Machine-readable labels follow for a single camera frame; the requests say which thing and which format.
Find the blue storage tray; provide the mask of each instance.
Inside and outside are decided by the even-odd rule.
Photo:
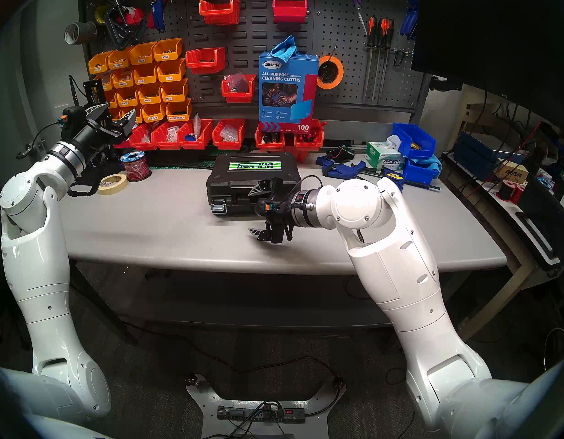
[[[434,154],[436,140],[414,124],[394,123],[393,133],[400,137],[401,154],[410,159],[428,159]],[[413,149],[412,142],[422,149]]]
[[[404,180],[418,182],[420,184],[430,185],[434,173],[428,168],[414,165],[410,160],[406,160],[406,168],[404,169]]]

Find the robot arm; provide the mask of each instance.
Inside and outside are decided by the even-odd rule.
[[[103,372],[83,349],[71,319],[69,261],[58,201],[97,153],[131,133],[135,110],[106,125],[101,121],[108,118],[107,107],[67,109],[79,120],[66,123],[63,140],[11,178],[0,194],[4,269],[34,354],[33,375],[7,376],[24,392],[33,413],[73,423],[106,415],[110,396]],[[73,127],[78,131],[65,135]]]
[[[377,184],[354,179],[336,188],[291,192],[287,202],[274,197],[256,207],[268,232],[252,233],[275,242],[284,234],[280,227],[289,238],[293,227],[339,231],[361,283],[400,339],[406,386],[425,427],[443,437],[509,437],[559,368],[531,385],[491,378],[450,322],[436,262],[398,187],[388,178]],[[357,236],[356,230],[384,227],[392,216],[395,228],[384,239],[364,243]]]

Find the blue microfiber cloth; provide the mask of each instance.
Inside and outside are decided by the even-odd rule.
[[[438,175],[441,173],[442,170],[442,163],[438,158],[433,154],[428,159],[410,159],[414,162],[416,166],[426,168],[431,170],[433,175],[432,178],[436,179]]]
[[[285,41],[276,45],[270,52],[274,58],[280,59],[284,64],[288,62],[294,53],[298,54],[294,36],[288,36]]]

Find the pegboard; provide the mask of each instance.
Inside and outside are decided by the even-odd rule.
[[[151,0],[126,0],[125,6],[150,12]],[[257,74],[259,56],[282,42],[287,36],[294,35],[301,53],[328,55],[337,44],[334,56],[343,63],[345,74],[343,81],[332,90],[318,89],[317,104],[332,104],[335,107],[346,105],[349,108],[380,108],[398,110],[416,110],[423,74],[410,69],[412,57],[406,56],[401,66],[394,66],[394,53],[388,55],[384,87],[378,104],[380,79],[385,62],[385,50],[379,60],[376,94],[372,97],[374,73],[378,63],[378,51],[372,53],[370,81],[366,103],[362,104],[364,94],[364,76],[369,50],[364,48],[366,41],[352,0],[308,0],[306,23],[273,23],[272,0],[239,0],[241,2],[240,19],[237,25],[206,25],[198,11],[199,0],[171,0],[166,6],[164,17],[166,32],[160,34],[155,29],[147,29],[142,42],[159,41],[181,37],[184,51],[206,47],[226,48],[226,67],[217,74],[193,75],[187,68],[189,96],[195,107],[221,107],[225,98],[221,95],[221,80],[224,75],[242,72]],[[209,0],[224,3],[229,0]],[[401,23],[406,14],[406,0],[362,0],[361,15],[365,22],[375,15],[377,18],[393,18],[395,21],[392,47],[412,51],[414,41],[400,36]],[[93,19],[98,0],[88,5],[86,15]],[[93,54],[112,50],[113,46],[106,33],[100,31],[98,39],[91,44]],[[256,81],[254,98],[251,104],[235,104],[237,107],[258,105],[259,86]]]

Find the gray table top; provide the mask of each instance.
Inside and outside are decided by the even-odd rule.
[[[299,166],[302,177],[315,174],[324,184],[312,154]],[[108,196],[60,202],[69,257],[151,268],[298,274],[353,274],[354,267],[335,230],[295,228],[292,242],[258,242],[248,227],[263,229],[258,217],[219,217],[209,209],[208,170],[153,170],[152,175]],[[371,182],[377,178],[367,177]],[[404,198],[435,256],[439,271],[504,266],[505,255],[473,215],[439,180],[440,191],[404,186]],[[305,188],[318,186],[316,179]],[[362,230],[366,241],[388,235]]]

